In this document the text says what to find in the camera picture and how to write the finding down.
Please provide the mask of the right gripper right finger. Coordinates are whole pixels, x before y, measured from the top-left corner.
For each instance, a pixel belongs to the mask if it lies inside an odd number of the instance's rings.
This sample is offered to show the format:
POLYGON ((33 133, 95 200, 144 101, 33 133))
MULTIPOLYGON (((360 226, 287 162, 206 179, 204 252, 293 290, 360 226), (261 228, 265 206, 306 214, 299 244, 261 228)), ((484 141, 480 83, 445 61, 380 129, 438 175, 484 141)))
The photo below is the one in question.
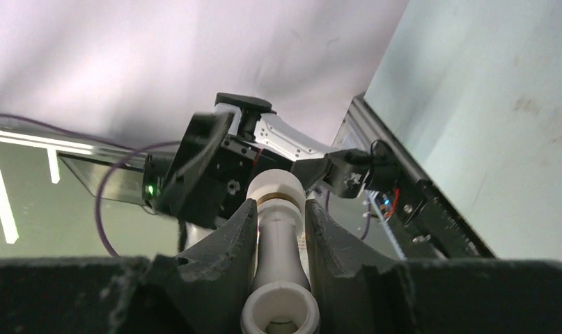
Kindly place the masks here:
POLYGON ((316 200, 305 208, 311 291, 321 333, 404 333, 397 299, 403 262, 348 232, 316 200))

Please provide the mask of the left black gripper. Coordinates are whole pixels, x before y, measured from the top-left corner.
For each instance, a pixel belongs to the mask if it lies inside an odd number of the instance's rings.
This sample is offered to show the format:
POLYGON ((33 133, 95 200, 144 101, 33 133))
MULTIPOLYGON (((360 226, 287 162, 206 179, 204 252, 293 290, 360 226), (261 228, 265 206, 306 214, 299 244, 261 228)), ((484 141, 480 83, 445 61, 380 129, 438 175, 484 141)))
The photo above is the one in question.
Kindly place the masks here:
POLYGON ((156 210, 186 223, 214 228, 247 197, 249 183, 292 161, 229 134, 233 114, 196 113, 173 157, 156 158, 156 210))

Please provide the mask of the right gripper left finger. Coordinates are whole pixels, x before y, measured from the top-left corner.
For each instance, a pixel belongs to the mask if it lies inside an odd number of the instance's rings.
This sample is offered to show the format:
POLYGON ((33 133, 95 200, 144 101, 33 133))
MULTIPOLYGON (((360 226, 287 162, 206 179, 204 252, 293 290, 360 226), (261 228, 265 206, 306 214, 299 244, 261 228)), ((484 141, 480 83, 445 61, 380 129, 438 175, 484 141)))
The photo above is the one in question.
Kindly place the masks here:
POLYGON ((151 287, 166 299, 175 333, 240 333, 255 266, 257 209, 245 200, 231 218, 181 253, 157 256, 151 287))

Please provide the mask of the white elbow fitting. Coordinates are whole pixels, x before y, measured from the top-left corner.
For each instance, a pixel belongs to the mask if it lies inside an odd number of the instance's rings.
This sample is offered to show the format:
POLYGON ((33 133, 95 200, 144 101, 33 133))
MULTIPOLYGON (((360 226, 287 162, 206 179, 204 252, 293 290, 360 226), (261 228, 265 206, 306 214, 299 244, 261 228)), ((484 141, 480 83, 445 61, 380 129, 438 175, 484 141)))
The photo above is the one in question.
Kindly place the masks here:
POLYGON ((247 199, 255 200, 258 205, 271 199, 287 200, 303 214, 306 194, 295 175, 286 170, 270 169, 253 178, 247 188, 247 199))

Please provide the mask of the white plastic faucet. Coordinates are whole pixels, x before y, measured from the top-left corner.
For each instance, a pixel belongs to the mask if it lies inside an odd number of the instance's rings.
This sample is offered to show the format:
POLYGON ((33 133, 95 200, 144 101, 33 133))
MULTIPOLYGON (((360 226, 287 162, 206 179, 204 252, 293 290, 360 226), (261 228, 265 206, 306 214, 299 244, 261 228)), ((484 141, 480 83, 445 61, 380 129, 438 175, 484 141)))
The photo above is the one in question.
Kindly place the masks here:
POLYGON ((258 205, 258 250, 252 292, 241 314, 243 333, 318 333, 320 311, 303 269, 293 203, 272 199, 258 205))

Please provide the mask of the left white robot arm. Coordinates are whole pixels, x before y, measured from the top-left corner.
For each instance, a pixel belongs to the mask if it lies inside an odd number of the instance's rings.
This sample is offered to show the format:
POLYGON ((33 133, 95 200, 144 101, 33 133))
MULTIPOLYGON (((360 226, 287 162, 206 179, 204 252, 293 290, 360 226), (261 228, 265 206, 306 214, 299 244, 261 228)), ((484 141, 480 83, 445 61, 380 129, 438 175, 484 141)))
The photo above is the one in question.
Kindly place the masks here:
POLYGON ((217 94, 212 113, 192 116, 177 148, 146 157, 142 200, 204 228, 234 215, 266 170, 286 170, 305 191, 320 185, 340 198, 356 198, 372 171, 369 153, 322 144, 284 122, 268 101, 231 93, 217 94))

